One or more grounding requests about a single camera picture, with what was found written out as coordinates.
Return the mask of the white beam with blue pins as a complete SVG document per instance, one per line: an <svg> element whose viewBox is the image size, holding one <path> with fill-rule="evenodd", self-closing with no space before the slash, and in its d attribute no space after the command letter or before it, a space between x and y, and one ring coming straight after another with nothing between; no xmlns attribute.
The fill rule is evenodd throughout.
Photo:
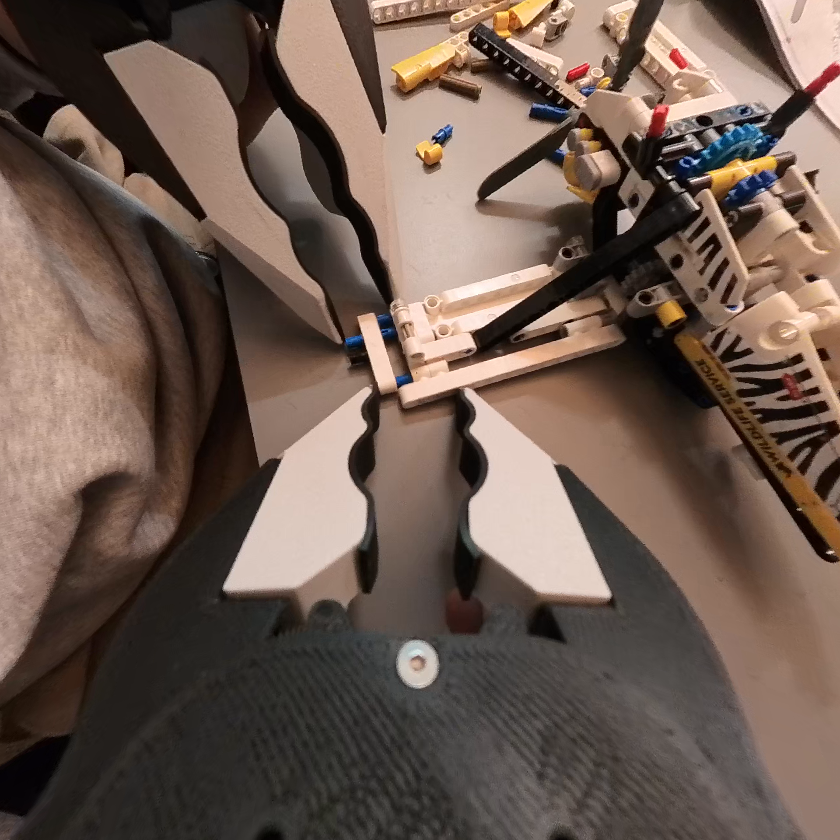
<svg viewBox="0 0 840 840"><path fill-rule="evenodd" d="M359 332L344 341L351 364L370 367L376 391L382 396L396 393L413 383L410 374L394 373L387 345L397 341L397 331L390 315L365 313L357 318Z"/></svg>

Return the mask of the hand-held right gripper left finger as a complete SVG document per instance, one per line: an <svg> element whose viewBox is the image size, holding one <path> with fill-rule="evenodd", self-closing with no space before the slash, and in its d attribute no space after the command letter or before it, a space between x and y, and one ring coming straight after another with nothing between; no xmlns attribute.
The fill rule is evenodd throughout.
<svg viewBox="0 0 840 840"><path fill-rule="evenodd" d="M375 466L379 397L355 393L290 446L232 563L223 591L234 599L352 601L378 575Z"/></svg>

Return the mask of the long black lego beam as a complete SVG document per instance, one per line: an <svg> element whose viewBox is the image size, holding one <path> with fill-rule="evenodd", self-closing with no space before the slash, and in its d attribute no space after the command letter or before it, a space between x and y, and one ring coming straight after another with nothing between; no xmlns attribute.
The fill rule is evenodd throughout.
<svg viewBox="0 0 840 840"><path fill-rule="evenodd" d="M469 31L468 42L493 65L547 102L573 109L585 106L586 97L567 83L558 71L542 66L494 29L478 24Z"/></svg>

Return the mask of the white lego skid assembly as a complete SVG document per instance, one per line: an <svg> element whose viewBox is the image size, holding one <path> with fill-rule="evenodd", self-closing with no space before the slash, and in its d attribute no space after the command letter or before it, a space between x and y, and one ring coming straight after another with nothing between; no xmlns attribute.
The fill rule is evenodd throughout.
<svg viewBox="0 0 840 840"><path fill-rule="evenodd" d="M551 266L540 264L444 290L417 302L395 299L390 306L393 330L408 369L395 376L395 387L449 373L453 363L476 353L466 335L473 335L559 275ZM626 298L616 281L604 280L513 333L496 351L506 354L611 327L625 308Z"/></svg>

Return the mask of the yellow curved lego panel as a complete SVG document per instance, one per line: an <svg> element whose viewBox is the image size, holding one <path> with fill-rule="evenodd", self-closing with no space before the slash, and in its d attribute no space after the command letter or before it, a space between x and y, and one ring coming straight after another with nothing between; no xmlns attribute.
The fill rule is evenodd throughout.
<svg viewBox="0 0 840 840"><path fill-rule="evenodd" d="M469 59L468 37L462 31L394 64L392 72L398 90L408 93L426 81L441 77L451 67L463 67Z"/></svg>

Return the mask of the pile of lego pieces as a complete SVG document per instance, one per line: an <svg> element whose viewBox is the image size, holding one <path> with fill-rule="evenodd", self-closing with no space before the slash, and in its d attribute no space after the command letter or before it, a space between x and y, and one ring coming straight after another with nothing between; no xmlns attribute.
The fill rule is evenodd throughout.
<svg viewBox="0 0 840 840"><path fill-rule="evenodd" d="M415 25L428 18L448 16L449 38L484 24L542 66L558 71L583 94L607 86L617 58L608 56L603 69L590 64L565 69L563 60L547 50L547 45L565 38L576 8L575 2L369 2L375 27ZM478 51L469 44L469 59L461 69L476 72L479 65ZM723 92L716 73L660 23L651 29L640 65L665 90L667 102Z"/></svg>

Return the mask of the zebra striped lego helicopter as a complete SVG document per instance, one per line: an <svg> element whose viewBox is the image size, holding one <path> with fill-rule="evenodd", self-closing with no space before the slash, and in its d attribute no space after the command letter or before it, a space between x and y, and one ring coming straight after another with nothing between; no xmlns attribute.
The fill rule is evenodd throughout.
<svg viewBox="0 0 840 840"><path fill-rule="evenodd" d="M477 330L476 346L621 281L626 317L647 322L669 375L720 407L816 554L838 562L838 223L816 173L780 147L838 62L773 109L724 87L669 102L641 67L662 6L607 8L607 86L480 185L484 200L566 150L568 190L592 204L592 251Z"/></svg>

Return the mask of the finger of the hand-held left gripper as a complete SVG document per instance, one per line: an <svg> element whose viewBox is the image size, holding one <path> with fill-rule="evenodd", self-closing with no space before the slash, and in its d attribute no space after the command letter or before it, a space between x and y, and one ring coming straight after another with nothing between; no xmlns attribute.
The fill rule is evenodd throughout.
<svg viewBox="0 0 840 840"><path fill-rule="evenodd" d="M341 344L329 296L298 260L286 221L249 173L220 80L151 40L104 59L204 211L208 233L301 320Z"/></svg>
<svg viewBox="0 0 840 840"><path fill-rule="evenodd" d="M262 61L280 110L325 169L332 204L352 226L375 288L392 304L398 291L398 230L367 3L280 2Z"/></svg>

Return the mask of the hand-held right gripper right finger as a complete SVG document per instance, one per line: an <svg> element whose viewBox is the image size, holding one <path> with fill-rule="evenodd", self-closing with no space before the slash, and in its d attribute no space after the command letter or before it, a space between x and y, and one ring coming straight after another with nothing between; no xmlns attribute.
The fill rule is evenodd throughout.
<svg viewBox="0 0 840 840"><path fill-rule="evenodd" d="M455 582L481 604L607 604L613 594L554 460L469 388L456 396Z"/></svg>

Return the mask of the open instruction booklet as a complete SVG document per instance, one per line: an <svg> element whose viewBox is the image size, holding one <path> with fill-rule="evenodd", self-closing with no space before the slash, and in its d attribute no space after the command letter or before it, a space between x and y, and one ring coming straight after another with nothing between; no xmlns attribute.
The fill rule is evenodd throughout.
<svg viewBox="0 0 840 840"><path fill-rule="evenodd" d="M789 78L803 88L839 61L838 1L758 1Z"/></svg>

